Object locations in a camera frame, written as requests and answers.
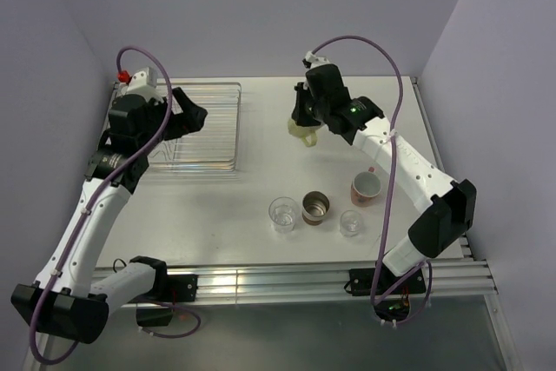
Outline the pale yellow plastic mug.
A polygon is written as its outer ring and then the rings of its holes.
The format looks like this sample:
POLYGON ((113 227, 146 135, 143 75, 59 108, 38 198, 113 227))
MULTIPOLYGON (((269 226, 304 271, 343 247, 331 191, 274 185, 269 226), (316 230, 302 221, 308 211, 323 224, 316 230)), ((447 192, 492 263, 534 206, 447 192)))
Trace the pale yellow plastic mug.
POLYGON ((301 140, 301 142, 308 148, 314 147, 318 142, 317 131, 321 125, 304 127, 295 123, 294 119, 288 120, 288 133, 301 140))

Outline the large clear plastic tumbler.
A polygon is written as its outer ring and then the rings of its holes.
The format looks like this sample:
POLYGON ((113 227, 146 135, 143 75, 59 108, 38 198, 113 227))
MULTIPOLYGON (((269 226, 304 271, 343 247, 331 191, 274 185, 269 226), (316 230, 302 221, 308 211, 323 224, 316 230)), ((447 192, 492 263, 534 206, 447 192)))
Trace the large clear plastic tumbler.
POLYGON ((299 217, 297 202, 286 196, 275 198, 268 207, 268 215, 277 233, 292 232, 299 217))

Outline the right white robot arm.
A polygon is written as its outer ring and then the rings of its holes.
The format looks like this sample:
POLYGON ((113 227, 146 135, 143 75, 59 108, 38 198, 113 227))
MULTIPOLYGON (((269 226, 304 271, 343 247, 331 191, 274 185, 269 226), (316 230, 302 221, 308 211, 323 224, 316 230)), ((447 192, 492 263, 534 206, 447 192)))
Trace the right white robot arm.
POLYGON ((335 64, 304 65, 305 79, 295 85, 289 134, 313 146, 317 129, 327 127, 384 169, 419 213, 404 238, 386 251, 375 274, 378 287, 393 293, 412 268, 440 255, 471 228, 477 190, 470 181, 458 182, 437 169, 371 99, 352 98, 335 64))

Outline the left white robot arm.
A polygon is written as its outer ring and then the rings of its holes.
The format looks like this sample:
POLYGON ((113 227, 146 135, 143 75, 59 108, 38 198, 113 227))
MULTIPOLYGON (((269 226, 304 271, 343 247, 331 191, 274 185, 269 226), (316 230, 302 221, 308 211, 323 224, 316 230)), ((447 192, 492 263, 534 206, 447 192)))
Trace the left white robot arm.
POLYGON ((11 303, 31 332, 90 344, 122 305, 170 301, 175 284, 162 260, 138 255, 99 282, 93 273, 112 226, 149 167, 148 142, 179 139, 204 125, 207 110, 182 89, 174 88, 172 99, 179 113, 168 111, 165 99, 127 94, 113 101, 62 240, 34 282, 12 293, 11 303))

